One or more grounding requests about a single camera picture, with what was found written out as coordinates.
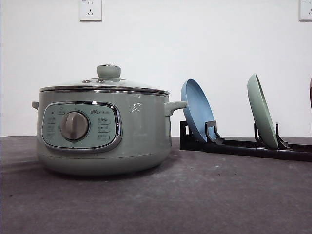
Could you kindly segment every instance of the glass lid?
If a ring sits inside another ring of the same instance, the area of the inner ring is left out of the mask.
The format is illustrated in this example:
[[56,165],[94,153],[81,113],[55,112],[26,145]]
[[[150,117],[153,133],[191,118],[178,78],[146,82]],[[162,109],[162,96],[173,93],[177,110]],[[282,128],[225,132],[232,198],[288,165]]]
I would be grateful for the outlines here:
[[168,91],[156,89],[152,86],[133,82],[120,78],[121,69],[115,65],[100,65],[97,67],[98,78],[85,79],[78,82],[63,83],[41,88],[40,91],[51,90],[116,90],[116,91],[133,91],[147,92],[157,94],[169,94]]

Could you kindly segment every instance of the pot handle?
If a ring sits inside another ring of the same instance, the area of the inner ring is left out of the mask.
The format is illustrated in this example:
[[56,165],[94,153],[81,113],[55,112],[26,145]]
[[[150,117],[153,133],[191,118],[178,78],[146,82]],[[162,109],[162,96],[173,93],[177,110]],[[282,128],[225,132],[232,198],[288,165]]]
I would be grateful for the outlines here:
[[172,116],[175,110],[187,107],[185,101],[172,101],[165,103],[165,117]]
[[38,110],[39,102],[33,101],[33,102],[31,103],[31,106],[32,106],[33,108],[35,108],[36,110]]

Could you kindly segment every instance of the plate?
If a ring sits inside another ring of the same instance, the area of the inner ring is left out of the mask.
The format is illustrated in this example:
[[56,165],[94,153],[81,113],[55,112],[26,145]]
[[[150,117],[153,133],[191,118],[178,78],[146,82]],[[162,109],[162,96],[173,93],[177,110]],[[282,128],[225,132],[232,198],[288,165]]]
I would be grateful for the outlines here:
[[312,78],[310,81],[310,103],[311,103],[311,109],[312,109]]
[[[207,142],[205,122],[213,121],[214,115],[203,90],[195,80],[189,79],[183,84],[181,100],[187,102],[183,113],[193,135],[198,141]],[[214,128],[210,127],[208,131],[211,138],[216,139]]]
[[247,89],[250,107],[262,140],[269,147],[277,149],[278,142],[274,125],[257,74],[250,77]]

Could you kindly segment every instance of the brand logo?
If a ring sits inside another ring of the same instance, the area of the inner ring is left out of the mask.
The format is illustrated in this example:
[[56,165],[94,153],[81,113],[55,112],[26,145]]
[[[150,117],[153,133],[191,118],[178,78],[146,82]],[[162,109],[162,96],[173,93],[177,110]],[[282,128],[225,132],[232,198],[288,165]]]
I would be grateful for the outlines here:
[[109,111],[98,111],[97,109],[91,110],[91,114],[109,114]]

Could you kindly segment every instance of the green plate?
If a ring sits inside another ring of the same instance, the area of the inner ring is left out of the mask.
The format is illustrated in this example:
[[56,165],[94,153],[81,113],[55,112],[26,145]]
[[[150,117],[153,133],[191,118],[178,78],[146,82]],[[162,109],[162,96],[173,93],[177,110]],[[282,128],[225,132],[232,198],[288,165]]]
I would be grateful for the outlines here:
[[270,148],[277,149],[278,142],[274,125],[257,74],[250,77],[247,89],[250,107],[262,140]]

